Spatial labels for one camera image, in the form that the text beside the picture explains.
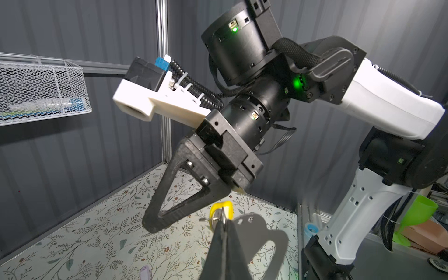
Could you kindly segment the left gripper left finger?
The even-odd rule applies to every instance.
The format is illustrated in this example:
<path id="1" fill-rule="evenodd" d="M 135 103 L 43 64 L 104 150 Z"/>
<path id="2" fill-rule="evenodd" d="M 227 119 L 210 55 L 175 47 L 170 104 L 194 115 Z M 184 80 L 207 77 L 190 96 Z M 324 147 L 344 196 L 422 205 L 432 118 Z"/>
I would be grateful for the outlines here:
<path id="1" fill-rule="evenodd" d="M 225 225 L 226 221 L 223 220 L 216 225 L 208 257 L 199 277 L 200 280 L 225 279 Z"/>

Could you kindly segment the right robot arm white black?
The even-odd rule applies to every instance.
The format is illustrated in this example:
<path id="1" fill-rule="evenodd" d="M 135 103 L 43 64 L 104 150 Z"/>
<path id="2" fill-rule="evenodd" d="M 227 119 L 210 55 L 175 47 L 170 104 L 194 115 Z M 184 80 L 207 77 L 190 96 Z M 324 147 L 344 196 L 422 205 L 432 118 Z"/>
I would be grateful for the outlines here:
<path id="1" fill-rule="evenodd" d="M 330 36 L 297 44 L 285 38 L 268 1 L 243 1 L 201 36 L 218 87 L 232 100 L 214 108 L 183 139 L 143 216 L 151 233 L 246 189 L 263 165 L 258 150 L 270 128 L 289 118 L 292 99 L 331 103 L 372 125 L 359 150 L 350 190 L 330 222 L 304 249 L 310 280 L 348 280 L 357 251 L 377 220 L 409 190 L 448 167 L 448 112 L 363 50 Z"/>

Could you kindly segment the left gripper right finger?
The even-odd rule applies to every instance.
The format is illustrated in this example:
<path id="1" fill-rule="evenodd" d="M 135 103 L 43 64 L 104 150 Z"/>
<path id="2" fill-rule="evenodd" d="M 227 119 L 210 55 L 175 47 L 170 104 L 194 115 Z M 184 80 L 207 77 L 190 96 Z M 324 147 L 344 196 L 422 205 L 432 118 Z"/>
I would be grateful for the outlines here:
<path id="1" fill-rule="evenodd" d="M 225 279 L 226 280 L 251 280 L 246 258 L 235 224 L 228 220 L 225 225 Z"/>

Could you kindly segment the yellow key tag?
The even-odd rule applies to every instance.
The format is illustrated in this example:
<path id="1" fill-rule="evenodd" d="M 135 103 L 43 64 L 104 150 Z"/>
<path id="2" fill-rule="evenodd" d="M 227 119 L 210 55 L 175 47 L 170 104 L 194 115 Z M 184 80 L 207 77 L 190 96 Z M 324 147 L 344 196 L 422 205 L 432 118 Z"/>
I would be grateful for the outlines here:
<path id="1" fill-rule="evenodd" d="M 211 207 L 209 215 L 209 224 L 211 231 L 214 231 L 218 221 L 233 220 L 234 209 L 231 201 L 216 203 Z"/>

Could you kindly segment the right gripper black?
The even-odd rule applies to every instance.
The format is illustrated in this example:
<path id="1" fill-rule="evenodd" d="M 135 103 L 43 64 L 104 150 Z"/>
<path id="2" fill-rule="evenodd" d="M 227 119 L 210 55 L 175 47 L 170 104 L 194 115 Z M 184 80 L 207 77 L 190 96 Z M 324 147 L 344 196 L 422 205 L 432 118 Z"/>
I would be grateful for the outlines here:
<path id="1" fill-rule="evenodd" d="M 216 109 L 182 139 L 142 218 L 157 233 L 234 191 L 247 191 L 263 163 Z"/>

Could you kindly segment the silver key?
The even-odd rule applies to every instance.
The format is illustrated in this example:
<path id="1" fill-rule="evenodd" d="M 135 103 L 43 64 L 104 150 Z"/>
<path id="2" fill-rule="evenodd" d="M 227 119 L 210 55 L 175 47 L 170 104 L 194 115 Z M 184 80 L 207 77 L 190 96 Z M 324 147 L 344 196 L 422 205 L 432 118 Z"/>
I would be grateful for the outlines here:
<path id="1" fill-rule="evenodd" d="M 208 218 L 208 219 L 205 219 L 205 218 L 200 218 L 199 219 L 200 222 L 206 222 L 207 221 L 209 223 L 209 226 L 210 226 L 211 230 L 215 229 L 215 227 L 216 227 L 216 225 L 217 225 L 217 223 L 219 221 L 224 221 L 225 222 L 227 219 L 230 218 L 228 209 L 224 208 L 224 207 L 212 210 L 211 214 L 212 214 L 212 216 L 210 218 Z"/>

